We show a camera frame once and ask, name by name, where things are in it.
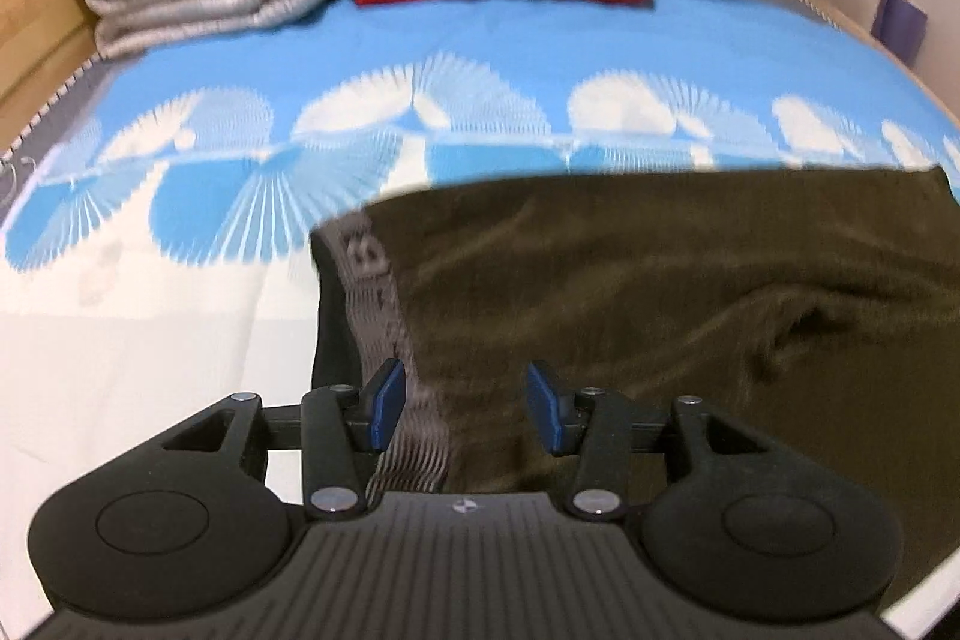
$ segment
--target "purple box on wall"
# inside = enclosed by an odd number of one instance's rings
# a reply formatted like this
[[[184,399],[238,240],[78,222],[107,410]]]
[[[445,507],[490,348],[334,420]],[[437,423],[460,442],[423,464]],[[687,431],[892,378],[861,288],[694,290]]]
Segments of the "purple box on wall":
[[[926,35],[926,14],[908,0],[880,0],[871,33],[913,68]]]

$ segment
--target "silver bolt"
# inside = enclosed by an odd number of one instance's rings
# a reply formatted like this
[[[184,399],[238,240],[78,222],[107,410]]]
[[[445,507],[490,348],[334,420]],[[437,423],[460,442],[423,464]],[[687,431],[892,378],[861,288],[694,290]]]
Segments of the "silver bolt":
[[[620,506],[620,498],[603,488],[588,488],[573,498],[573,506],[590,515],[607,515]]]
[[[310,494],[310,504],[323,512],[344,512],[355,507],[358,501],[360,497],[356,492],[342,485],[328,485]]]

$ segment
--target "bed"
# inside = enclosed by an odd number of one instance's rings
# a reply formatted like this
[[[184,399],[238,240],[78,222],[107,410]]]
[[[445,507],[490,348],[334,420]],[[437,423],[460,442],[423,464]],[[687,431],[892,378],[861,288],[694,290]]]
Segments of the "bed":
[[[0,170],[0,620],[47,612],[26,528],[54,490],[237,390],[299,401],[307,233],[517,175],[947,172],[960,129],[807,0],[336,0],[300,25],[88,61]],[[268,485],[296,501],[299,466]],[[960,562],[886,617],[916,637]]]

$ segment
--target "bed sheet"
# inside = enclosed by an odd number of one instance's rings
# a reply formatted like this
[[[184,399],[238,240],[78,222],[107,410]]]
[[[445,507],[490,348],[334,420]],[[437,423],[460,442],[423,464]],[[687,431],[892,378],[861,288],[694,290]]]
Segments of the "bed sheet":
[[[26,530],[50,493],[233,391],[299,401],[314,223],[491,177],[801,165],[940,165],[960,193],[960,130],[883,55],[757,0],[338,0],[147,54],[0,229],[6,631],[48,609]],[[296,501],[296,460],[268,485]],[[930,594],[891,620],[917,636]]]

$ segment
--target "black object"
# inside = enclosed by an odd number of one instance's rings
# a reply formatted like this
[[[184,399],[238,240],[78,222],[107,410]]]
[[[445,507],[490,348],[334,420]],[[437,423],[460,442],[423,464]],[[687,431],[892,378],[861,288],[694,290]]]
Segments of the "black object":
[[[29,549],[55,612],[31,637],[858,638],[893,579],[872,495],[680,397],[668,413],[528,369],[531,418],[579,456],[562,495],[394,493],[368,503],[405,403],[388,360],[363,389],[262,408],[234,394],[56,493]],[[263,485],[301,448],[304,504]],[[671,485],[627,507],[631,453]]]

